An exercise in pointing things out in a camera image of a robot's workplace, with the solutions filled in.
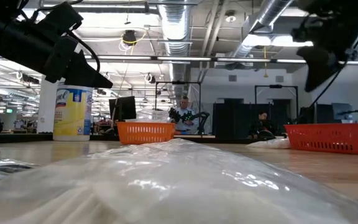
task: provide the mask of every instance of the white column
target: white column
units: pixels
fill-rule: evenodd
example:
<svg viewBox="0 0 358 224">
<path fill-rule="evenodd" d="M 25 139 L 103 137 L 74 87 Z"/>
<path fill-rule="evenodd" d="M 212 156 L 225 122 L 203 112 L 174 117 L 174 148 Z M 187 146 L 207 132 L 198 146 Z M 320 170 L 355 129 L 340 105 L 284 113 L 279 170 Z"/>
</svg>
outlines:
<svg viewBox="0 0 358 224">
<path fill-rule="evenodd" d="M 38 133 L 53 132 L 57 84 L 58 82 L 50 83 L 45 81 L 45 76 L 42 76 L 40 106 L 38 110 Z"/>
</svg>

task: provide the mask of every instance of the computer monitor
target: computer monitor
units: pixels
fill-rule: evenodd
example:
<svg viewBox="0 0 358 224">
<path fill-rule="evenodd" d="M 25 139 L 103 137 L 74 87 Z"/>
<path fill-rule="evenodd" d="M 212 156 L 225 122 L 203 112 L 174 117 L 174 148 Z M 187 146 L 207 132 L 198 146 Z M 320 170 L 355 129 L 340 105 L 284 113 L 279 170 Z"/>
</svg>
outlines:
<svg viewBox="0 0 358 224">
<path fill-rule="evenodd" d="M 346 112 L 353 110 L 352 105 L 348 103 L 332 103 L 332 105 L 334 111 L 334 119 L 338 119 L 338 120 L 349 119 L 350 114 Z"/>
<path fill-rule="evenodd" d="M 109 105 L 110 117 L 113 121 L 136 119 L 136 105 L 134 96 L 111 99 L 109 100 Z"/>
</svg>

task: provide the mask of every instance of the disinfecting wipes container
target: disinfecting wipes container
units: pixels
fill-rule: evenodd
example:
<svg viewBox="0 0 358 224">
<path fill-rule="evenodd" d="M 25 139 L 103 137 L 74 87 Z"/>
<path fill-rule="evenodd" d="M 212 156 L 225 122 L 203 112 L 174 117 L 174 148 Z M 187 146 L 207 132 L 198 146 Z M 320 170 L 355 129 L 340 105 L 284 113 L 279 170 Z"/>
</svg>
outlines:
<svg viewBox="0 0 358 224">
<path fill-rule="evenodd" d="M 92 90 L 83 86 L 58 86 L 53 140 L 90 140 Z"/>
</svg>

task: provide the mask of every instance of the pipe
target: pipe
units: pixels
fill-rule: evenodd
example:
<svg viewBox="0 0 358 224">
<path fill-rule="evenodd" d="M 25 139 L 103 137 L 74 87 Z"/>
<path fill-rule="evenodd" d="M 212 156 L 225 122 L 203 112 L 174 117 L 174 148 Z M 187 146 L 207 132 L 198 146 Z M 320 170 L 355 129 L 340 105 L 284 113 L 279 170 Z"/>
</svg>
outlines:
<svg viewBox="0 0 358 224">
<path fill-rule="evenodd" d="M 293 2 L 293 0 L 264 0 L 260 11 L 248 16 L 243 24 L 242 36 L 244 40 L 239 44 L 235 51 L 230 53 L 230 57 L 246 57 L 254 45 L 247 43 L 247 36 L 251 32 L 262 32 L 261 29 L 269 27 L 268 31 L 273 29 L 273 23 L 280 17 L 283 11 Z M 227 69 L 233 69 L 235 65 L 228 65 Z"/>
<path fill-rule="evenodd" d="M 263 26 L 271 26 L 280 17 L 284 10 L 293 2 L 293 0 L 264 0 L 260 5 L 258 12 L 258 21 Z"/>
<path fill-rule="evenodd" d="M 211 9 L 211 17 L 209 18 L 208 27 L 206 28 L 206 33 L 205 33 L 203 47 L 201 49 L 200 56 L 204 56 L 205 54 L 206 46 L 208 45 L 209 37 L 211 35 L 212 26 L 214 25 L 216 13 L 218 11 L 218 5 L 219 5 L 219 0 L 214 0 Z"/>
<path fill-rule="evenodd" d="M 211 52 L 215 46 L 215 41 L 216 41 L 216 38 L 218 37 L 218 34 L 219 34 L 219 30 L 221 28 L 221 24 L 222 24 L 222 21 L 223 21 L 223 18 L 225 16 L 225 12 L 226 12 L 226 8 L 227 8 L 227 5 L 230 3 L 230 0 L 224 0 L 223 1 L 223 5 L 222 5 L 222 8 L 221 8 L 221 13 L 219 15 L 219 19 L 218 19 L 218 22 L 216 23 L 216 27 L 214 29 L 214 34 L 212 35 L 212 38 L 211 38 L 211 43 L 209 44 L 209 49 L 208 49 L 208 52 L 206 53 L 206 56 L 209 57 L 211 55 Z"/>
<path fill-rule="evenodd" d="M 165 40 L 187 41 L 189 38 L 190 27 L 190 6 L 158 5 L 157 7 L 162 18 L 161 25 L 163 38 Z M 165 43 L 165 50 L 168 56 L 187 56 L 189 48 L 189 44 L 184 42 Z M 171 81 L 184 80 L 187 66 L 188 65 L 185 64 L 170 64 L 169 71 Z M 183 88 L 181 87 L 173 87 L 173 93 L 177 97 L 181 96 L 182 91 Z"/>
</svg>

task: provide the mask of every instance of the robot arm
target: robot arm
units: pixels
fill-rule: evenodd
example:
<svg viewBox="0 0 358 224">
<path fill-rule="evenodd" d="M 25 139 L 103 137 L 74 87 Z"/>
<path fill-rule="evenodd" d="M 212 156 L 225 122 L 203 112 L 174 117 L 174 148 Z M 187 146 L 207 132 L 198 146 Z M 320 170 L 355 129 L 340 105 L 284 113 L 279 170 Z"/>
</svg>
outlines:
<svg viewBox="0 0 358 224">
<path fill-rule="evenodd" d="M 357 58 L 358 1 L 297 0 L 297 4 L 314 15 L 291 33 L 295 42 L 313 43 L 297 52 L 309 67 L 305 91 L 310 92 Z"/>
<path fill-rule="evenodd" d="M 52 83 L 111 88 L 112 83 L 86 63 L 81 42 L 72 31 L 83 18 L 63 2 L 37 24 L 22 12 L 28 0 L 0 0 L 0 56 L 46 75 Z M 25 19 L 16 18 L 22 14 Z"/>
</svg>

